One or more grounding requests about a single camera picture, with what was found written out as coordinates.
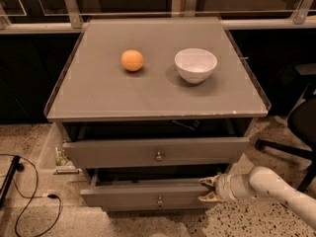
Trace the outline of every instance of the floor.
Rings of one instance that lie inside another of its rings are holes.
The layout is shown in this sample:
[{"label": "floor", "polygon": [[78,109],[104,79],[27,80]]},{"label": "floor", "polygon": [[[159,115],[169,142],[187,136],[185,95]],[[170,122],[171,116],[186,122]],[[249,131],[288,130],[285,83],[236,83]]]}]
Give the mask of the floor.
[{"label": "floor", "polygon": [[[18,154],[38,166],[50,128],[51,124],[0,125],[0,153]],[[309,162],[269,148],[259,152],[254,147],[259,137],[306,147],[290,133],[282,118],[259,118],[250,134],[251,143],[230,173],[244,174],[254,166],[266,166],[297,187]],[[6,174],[11,159],[0,157],[0,176]],[[21,193],[30,196],[35,188],[35,171],[21,162],[25,170],[16,173],[14,179]],[[81,173],[53,175],[52,170],[39,169],[37,196],[41,198],[34,199],[20,217],[19,234],[35,236],[53,223],[58,200],[46,196],[56,194],[63,208],[57,223],[44,236],[316,236],[312,228],[276,201],[218,203],[205,212],[107,214],[82,200],[80,190],[88,187]],[[316,198],[316,181],[307,193]],[[16,220],[28,201],[12,184],[0,210],[0,236],[16,236]]]}]

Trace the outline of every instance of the drawer handle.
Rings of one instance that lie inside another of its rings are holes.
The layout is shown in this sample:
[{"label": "drawer handle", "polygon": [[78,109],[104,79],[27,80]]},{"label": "drawer handle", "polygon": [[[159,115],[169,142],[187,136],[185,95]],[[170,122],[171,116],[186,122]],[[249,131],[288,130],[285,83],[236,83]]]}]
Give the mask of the drawer handle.
[{"label": "drawer handle", "polygon": [[161,209],[162,208],[162,205],[164,204],[164,202],[162,201],[162,198],[161,197],[158,197],[158,209]]},{"label": "drawer handle", "polygon": [[155,160],[156,160],[157,162],[161,162],[161,161],[163,160],[162,155],[161,155],[160,152],[157,152]]}]

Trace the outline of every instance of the orange ball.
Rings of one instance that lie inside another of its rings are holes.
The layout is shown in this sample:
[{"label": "orange ball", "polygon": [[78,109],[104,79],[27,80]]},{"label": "orange ball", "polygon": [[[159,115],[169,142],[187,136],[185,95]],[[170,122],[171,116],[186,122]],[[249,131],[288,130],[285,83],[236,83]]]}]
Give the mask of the orange ball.
[{"label": "orange ball", "polygon": [[139,51],[127,50],[121,56],[121,64],[128,71],[138,71],[144,62],[144,57]]}]

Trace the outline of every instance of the black cable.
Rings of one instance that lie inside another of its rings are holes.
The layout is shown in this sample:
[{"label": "black cable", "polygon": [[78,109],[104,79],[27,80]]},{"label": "black cable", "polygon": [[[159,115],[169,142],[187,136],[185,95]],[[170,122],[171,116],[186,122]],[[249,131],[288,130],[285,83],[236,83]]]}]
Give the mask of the black cable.
[{"label": "black cable", "polygon": [[[10,157],[14,157],[14,156],[16,156],[16,155],[13,155],[13,154],[0,154],[0,156],[10,156]],[[26,196],[23,196],[23,195],[21,194],[21,192],[19,191],[19,189],[18,189],[18,187],[17,187],[15,181],[13,180],[13,181],[14,181],[14,184],[15,184],[15,186],[16,186],[16,188],[17,188],[17,191],[19,192],[19,194],[20,194],[23,198],[29,198],[29,199],[30,199],[29,202],[27,203],[27,205],[24,207],[24,209],[20,212],[20,214],[19,214],[19,216],[18,216],[18,218],[17,218],[17,220],[16,220],[16,223],[15,223],[14,230],[15,230],[15,233],[16,233],[16,235],[17,235],[18,237],[22,237],[22,236],[19,234],[19,232],[18,232],[18,224],[19,224],[19,221],[20,221],[21,216],[22,216],[23,213],[26,211],[26,209],[28,208],[28,206],[30,205],[30,203],[32,202],[32,200],[33,200],[34,198],[42,198],[42,197],[36,197],[36,196],[35,196],[35,194],[36,194],[36,192],[37,192],[37,190],[38,190],[38,185],[39,185],[39,173],[38,173],[37,167],[36,167],[31,161],[29,161],[28,159],[26,159],[26,158],[24,158],[24,157],[22,157],[22,156],[20,156],[20,158],[23,159],[23,160],[25,160],[26,162],[30,163],[30,164],[32,165],[32,167],[34,168],[34,170],[35,170],[35,172],[36,172],[36,187],[35,187],[35,189],[34,189],[32,195],[31,195],[30,197],[26,197]],[[61,201],[60,197],[57,196],[57,195],[48,195],[47,197],[48,197],[48,198],[51,198],[51,199],[58,199],[58,200],[59,200],[58,214],[57,214],[57,217],[56,217],[55,221],[54,221],[45,231],[43,231],[42,233],[40,233],[40,234],[38,234],[38,235],[35,235],[34,237],[40,237],[40,236],[42,236],[43,234],[45,234],[46,232],[48,232],[48,231],[56,224],[56,222],[58,221],[59,216],[60,216],[60,214],[61,214],[62,201]]]}]

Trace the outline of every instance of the office chair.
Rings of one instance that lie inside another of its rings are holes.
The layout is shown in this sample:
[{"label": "office chair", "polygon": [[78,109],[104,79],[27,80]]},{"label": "office chair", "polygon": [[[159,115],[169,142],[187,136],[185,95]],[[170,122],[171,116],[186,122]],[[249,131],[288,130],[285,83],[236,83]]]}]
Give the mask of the office chair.
[{"label": "office chair", "polygon": [[306,100],[289,114],[287,120],[287,126],[291,132],[308,145],[311,151],[262,139],[258,139],[255,145],[256,149],[260,151],[269,146],[311,160],[311,164],[307,168],[307,175],[297,188],[300,192],[305,192],[316,177],[316,96],[312,94],[314,90],[311,89],[309,87],[307,93],[305,92],[303,98]]}]

